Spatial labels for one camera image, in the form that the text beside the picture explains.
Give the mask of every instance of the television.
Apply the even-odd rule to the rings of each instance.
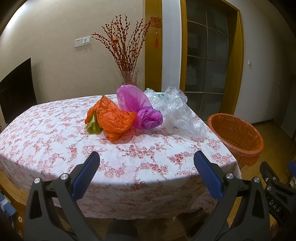
[[[37,101],[29,58],[0,82],[0,106],[6,124],[33,105],[37,105]]]

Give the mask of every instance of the silver screw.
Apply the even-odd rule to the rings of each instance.
[[[62,180],[66,180],[67,178],[68,178],[68,174],[67,173],[63,173],[62,175],[61,175],[61,179]]]
[[[39,182],[40,182],[40,178],[39,178],[39,177],[37,177],[37,178],[34,179],[34,183],[35,183],[35,184],[37,184],[37,183],[39,183]]]
[[[234,177],[234,176],[233,176],[232,173],[227,173],[227,174],[226,174],[226,178],[227,178],[227,179],[233,179],[233,177]]]
[[[254,177],[254,182],[259,183],[260,182],[260,178],[259,177]]]

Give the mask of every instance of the pink plastic bag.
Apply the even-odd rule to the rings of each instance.
[[[121,110],[136,112],[133,126],[138,129],[151,129],[162,124],[162,114],[153,109],[148,97],[134,85],[122,85],[118,88],[117,100]]]

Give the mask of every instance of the trash can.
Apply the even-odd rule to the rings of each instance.
[[[236,158],[239,168],[257,162],[263,150],[263,139],[254,126],[224,113],[211,115],[207,124]]]

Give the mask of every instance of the red berry branch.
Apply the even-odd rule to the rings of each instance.
[[[91,34],[96,36],[92,38],[101,41],[106,49],[111,52],[120,71],[134,71],[146,33],[150,27],[150,21],[147,24],[143,24],[143,19],[141,19],[140,23],[137,21],[136,28],[127,42],[131,22],[127,22],[128,17],[125,15],[125,26],[123,26],[121,15],[119,15],[119,18],[118,16],[115,17],[116,20],[113,21],[113,19],[111,24],[105,24],[105,27],[102,26],[107,38],[96,32]]]

